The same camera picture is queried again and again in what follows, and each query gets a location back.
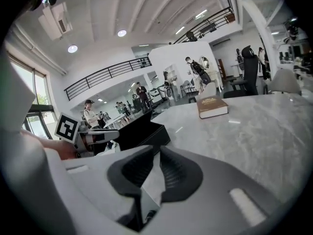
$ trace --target book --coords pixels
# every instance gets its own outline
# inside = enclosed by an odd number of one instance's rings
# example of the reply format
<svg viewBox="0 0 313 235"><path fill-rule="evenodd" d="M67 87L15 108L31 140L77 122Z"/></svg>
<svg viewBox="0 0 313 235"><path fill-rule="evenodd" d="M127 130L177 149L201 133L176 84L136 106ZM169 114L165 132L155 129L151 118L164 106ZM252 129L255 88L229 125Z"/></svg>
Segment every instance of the book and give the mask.
<svg viewBox="0 0 313 235"><path fill-rule="evenodd" d="M219 96L210 96L197 101L200 118L211 118L228 113L228 105Z"/></svg>

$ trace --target white plastic robot part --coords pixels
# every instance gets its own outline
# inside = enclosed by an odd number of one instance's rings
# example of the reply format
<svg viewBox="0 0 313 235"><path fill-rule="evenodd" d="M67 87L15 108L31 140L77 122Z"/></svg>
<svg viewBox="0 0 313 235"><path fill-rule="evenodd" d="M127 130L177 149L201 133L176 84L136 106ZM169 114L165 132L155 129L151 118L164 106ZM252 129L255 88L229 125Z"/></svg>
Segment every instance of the white plastic robot part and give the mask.
<svg viewBox="0 0 313 235"><path fill-rule="evenodd" d="M235 188L229 192L248 224L256 226L266 219L264 213L252 202L242 189Z"/></svg>

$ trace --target tree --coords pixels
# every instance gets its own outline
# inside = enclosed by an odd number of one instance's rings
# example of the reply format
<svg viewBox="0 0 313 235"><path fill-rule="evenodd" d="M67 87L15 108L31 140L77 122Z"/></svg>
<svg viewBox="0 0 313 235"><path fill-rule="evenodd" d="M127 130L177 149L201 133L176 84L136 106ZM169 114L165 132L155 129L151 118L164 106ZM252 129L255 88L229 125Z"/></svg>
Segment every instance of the tree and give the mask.
<svg viewBox="0 0 313 235"><path fill-rule="evenodd" d="M48 97L46 95L42 96L37 93L37 99L38 99L38 104L43 104L43 105L48 104ZM38 121L38 117L29 117L28 120L29 122L35 122L35 121Z"/></svg>

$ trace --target black metal railing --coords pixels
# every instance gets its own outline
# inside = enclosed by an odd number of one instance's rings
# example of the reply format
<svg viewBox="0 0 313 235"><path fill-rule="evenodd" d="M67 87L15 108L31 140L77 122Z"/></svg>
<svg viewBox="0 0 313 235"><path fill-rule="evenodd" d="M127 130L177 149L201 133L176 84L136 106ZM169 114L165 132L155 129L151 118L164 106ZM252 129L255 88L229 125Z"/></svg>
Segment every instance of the black metal railing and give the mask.
<svg viewBox="0 0 313 235"><path fill-rule="evenodd" d="M233 21L235 21L234 12L231 7L227 7L203 20L188 32L193 32L195 38L199 39L204 37L206 34L215 31L217 28ZM178 38L174 44L190 42L190 39L187 37L188 32Z"/></svg>
<svg viewBox="0 0 313 235"><path fill-rule="evenodd" d="M151 65L152 64L148 57L133 59L123 63L112 65L82 78L81 80L67 87L64 91L67 94L68 100L71 100L80 93L83 93L84 91L104 81L107 81L121 74L135 71Z"/></svg>

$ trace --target square black and white marker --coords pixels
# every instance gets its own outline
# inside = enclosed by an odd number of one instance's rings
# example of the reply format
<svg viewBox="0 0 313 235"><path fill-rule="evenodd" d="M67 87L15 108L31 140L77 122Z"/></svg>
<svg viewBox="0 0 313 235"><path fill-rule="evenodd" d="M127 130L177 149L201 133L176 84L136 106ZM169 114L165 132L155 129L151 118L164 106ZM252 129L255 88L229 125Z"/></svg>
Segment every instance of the square black and white marker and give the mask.
<svg viewBox="0 0 313 235"><path fill-rule="evenodd" d="M75 143L79 121L61 113L54 135L70 143Z"/></svg>

